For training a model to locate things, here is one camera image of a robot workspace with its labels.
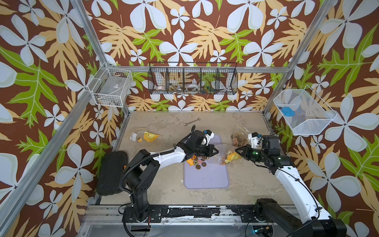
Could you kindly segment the clear bag of donuts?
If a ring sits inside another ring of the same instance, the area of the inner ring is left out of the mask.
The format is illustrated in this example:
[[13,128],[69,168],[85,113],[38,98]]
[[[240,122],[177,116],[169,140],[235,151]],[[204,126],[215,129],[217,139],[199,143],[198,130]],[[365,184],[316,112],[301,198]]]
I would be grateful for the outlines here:
[[219,153],[214,156],[214,161],[217,165],[225,166],[242,158],[242,156],[236,152],[235,146],[219,144],[216,145],[215,148],[219,151]]

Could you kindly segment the ziploc bag with cookies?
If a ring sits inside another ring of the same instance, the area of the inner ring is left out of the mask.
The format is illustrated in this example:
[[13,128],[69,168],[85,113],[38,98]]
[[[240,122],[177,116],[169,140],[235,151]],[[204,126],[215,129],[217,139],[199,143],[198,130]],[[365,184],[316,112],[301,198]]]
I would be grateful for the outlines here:
[[129,140],[137,143],[153,143],[158,139],[161,135],[149,132],[146,127],[138,127],[129,134]]

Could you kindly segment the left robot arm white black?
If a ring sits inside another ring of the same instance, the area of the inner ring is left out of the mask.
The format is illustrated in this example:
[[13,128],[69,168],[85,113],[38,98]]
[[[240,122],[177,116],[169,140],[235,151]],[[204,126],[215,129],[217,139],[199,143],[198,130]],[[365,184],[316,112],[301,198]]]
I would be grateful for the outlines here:
[[150,153],[140,150],[124,170],[119,188],[130,197],[133,217],[142,222],[150,214],[147,190],[157,172],[173,164],[183,163],[196,157],[212,157],[219,153],[210,140],[215,136],[210,130],[196,130],[192,126],[190,133],[174,145],[172,149]]

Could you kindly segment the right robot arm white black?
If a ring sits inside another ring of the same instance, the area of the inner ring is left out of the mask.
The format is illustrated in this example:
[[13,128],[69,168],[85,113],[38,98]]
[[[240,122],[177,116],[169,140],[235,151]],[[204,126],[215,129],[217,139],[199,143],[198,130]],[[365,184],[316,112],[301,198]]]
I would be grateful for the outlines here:
[[318,202],[302,180],[288,156],[246,145],[236,149],[242,158],[267,168],[280,181],[290,196],[299,217],[295,217],[271,198],[260,198],[255,204],[258,219],[270,219],[289,237],[345,237],[347,228]]

